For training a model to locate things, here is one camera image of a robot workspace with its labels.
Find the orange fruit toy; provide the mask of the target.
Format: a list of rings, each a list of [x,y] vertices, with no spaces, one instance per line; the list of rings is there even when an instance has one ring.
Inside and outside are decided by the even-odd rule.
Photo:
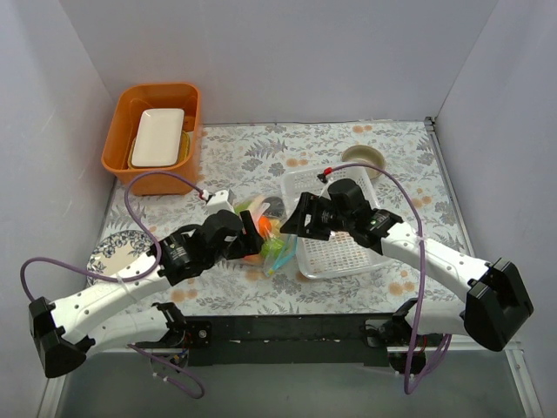
[[[268,238],[272,235],[271,228],[272,227],[271,227],[269,218],[267,218],[266,216],[261,216],[258,219],[258,233],[263,238]]]

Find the dark brown mangosteen toy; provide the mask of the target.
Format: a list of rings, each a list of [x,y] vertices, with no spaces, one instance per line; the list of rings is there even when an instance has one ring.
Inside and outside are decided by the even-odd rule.
[[[268,205],[264,211],[266,217],[280,219],[285,215],[285,204],[282,198],[271,196],[266,198],[264,203]]]

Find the clear zip top bag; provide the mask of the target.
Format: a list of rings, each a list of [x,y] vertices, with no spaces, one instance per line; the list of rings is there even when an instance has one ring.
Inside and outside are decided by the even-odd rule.
[[[250,212],[263,245],[258,254],[245,256],[243,262],[259,267],[266,277],[272,277],[296,255],[297,238],[281,232],[286,222],[285,203],[276,195],[257,195],[233,206],[236,214]]]

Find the peach toy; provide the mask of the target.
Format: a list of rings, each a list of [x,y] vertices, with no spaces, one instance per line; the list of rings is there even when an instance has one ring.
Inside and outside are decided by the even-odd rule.
[[[255,254],[255,255],[250,255],[250,256],[244,257],[243,261],[247,264],[250,264],[250,265],[260,266],[265,262],[265,259],[262,258],[260,255]]]

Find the green fruit toy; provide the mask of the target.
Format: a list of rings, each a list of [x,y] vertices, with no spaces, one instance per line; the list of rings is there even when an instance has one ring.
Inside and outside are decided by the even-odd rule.
[[[280,238],[272,237],[270,239],[266,239],[261,247],[260,255],[264,258],[277,258],[281,254],[284,245],[285,242]]]

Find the yellow pear toy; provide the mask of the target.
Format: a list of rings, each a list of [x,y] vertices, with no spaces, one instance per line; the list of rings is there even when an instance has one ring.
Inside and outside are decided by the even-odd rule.
[[[271,232],[274,235],[279,235],[281,234],[281,227],[283,225],[283,221],[281,219],[269,219],[270,224],[271,224]]]

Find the white radish toy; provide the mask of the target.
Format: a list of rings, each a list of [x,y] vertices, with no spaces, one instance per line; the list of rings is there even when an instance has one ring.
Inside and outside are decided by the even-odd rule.
[[[247,206],[247,211],[250,212],[251,216],[259,217],[269,208],[269,206],[270,204],[265,202],[265,197],[263,195],[258,195],[251,200]]]

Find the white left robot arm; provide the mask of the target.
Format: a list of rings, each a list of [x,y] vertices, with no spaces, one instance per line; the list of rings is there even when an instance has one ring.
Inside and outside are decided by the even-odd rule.
[[[156,242],[108,281],[71,296],[29,305],[30,334],[48,378],[66,375],[94,354],[138,344],[140,347],[207,347],[206,321],[189,324],[172,303],[127,314],[139,301],[198,277],[221,260],[239,260],[262,249],[252,216],[221,210],[202,225],[188,225]]]

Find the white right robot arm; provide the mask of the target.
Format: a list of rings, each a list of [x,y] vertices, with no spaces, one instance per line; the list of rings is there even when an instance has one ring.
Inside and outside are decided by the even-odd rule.
[[[325,197],[302,193],[281,231],[314,240],[348,233],[358,245],[401,261],[450,290],[459,300],[455,307],[414,298],[393,314],[394,337],[404,346],[427,334],[459,334],[499,352],[534,312],[513,262],[490,263],[422,239],[400,216],[372,207],[351,179],[333,182]]]

